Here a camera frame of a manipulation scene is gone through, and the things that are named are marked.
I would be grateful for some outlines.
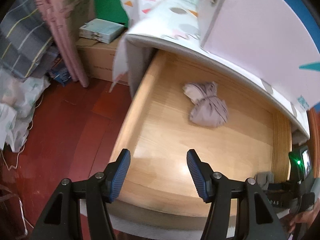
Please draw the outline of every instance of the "gray fabric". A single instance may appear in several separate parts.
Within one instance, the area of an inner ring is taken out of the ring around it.
[[[35,78],[42,78],[54,66],[55,59],[59,55],[59,50],[56,46],[51,46],[43,55],[40,64],[32,72],[31,76]]]
[[[269,184],[274,182],[274,175],[271,171],[259,172],[254,178],[263,190],[267,190]]]
[[[183,90],[195,104],[189,115],[190,121],[212,127],[219,127],[228,121],[227,106],[224,100],[217,97],[215,82],[188,83]]]
[[[25,79],[51,44],[51,33],[34,0],[16,0],[0,23],[0,65]]]

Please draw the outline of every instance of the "small screen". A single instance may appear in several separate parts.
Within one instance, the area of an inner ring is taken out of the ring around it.
[[[302,159],[303,159],[303,164],[304,164],[304,175],[305,177],[308,176],[310,170],[311,170],[311,163],[310,163],[310,157],[308,150],[305,150],[302,153]]]

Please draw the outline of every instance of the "white cable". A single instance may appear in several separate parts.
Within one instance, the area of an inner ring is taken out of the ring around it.
[[[18,194],[13,194],[12,191],[11,191],[8,187],[3,186],[3,185],[1,185],[1,184],[0,184],[0,190],[5,190],[5,191],[9,192],[9,194],[7,194],[7,195],[10,195],[9,198],[14,197],[14,196],[18,197],[18,199],[19,199],[19,205],[20,205],[21,218],[22,218],[23,226],[24,226],[24,234],[23,234],[22,236],[17,236],[17,237],[16,237],[16,240],[21,240],[21,239],[26,238],[26,236],[28,235],[28,230],[27,230],[27,225],[26,225],[26,222],[25,222],[26,219],[25,219],[24,213],[23,213],[22,201],[21,201],[19,195],[18,195]]]
[[[29,226],[31,226],[32,228],[34,228],[34,226],[31,225],[30,222],[29,222],[26,218],[24,218],[24,220],[25,220],[25,222],[27,222],[27,223],[29,224]]]
[[[24,148],[25,148],[25,146],[23,145],[22,150],[21,150],[20,152],[18,152],[18,156],[17,156],[17,164],[16,164],[16,166],[11,165],[11,166],[10,166],[10,168],[8,167],[7,162],[5,161],[5,158],[4,158],[4,156],[3,156],[3,151],[0,149],[2,159],[3,159],[3,161],[4,161],[5,166],[7,166],[8,171],[10,171],[12,168],[13,168],[13,169],[15,169],[15,170],[18,168],[19,155],[20,155],[20,153],[22,153],[22,152],[24,151]]]
[[[28,128],[28,130],[30,131],[33,128],[33,120],[31,120],[31,127]]]
[[[25,221],[26,219],[24,218],[24,214],[23,214],[22,201],[19,196],[18,196],[18,198],[19,198],[19,204],[20,204],[21,217],[22,217],[23,226],[24,226],[24,234],[22,236],[17,236],[16,239],[21,240],[23,238],[26,238],[26,236],[28,235],[28,230],[27,230],[27,225],[26,225],[26,221]]]
[[[41,105],[43,97],[44,97],[44,94],[42,93],[40,103],[36,106],[36,108],[38,108]]]

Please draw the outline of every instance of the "grey sock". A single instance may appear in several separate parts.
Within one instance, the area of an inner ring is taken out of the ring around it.
[[[274,182],[274,175],[271,171],[259,172],[254,178],[263,190],[267,190],[269,183]]]

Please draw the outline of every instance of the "pink cloth bundle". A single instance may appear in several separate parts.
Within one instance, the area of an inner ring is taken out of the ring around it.
[[[228,110],[224,100],[217,97],[215,82],[188,83],[184,94],[195,104],[189,119],[203,126],[219,127],[228,121]]]

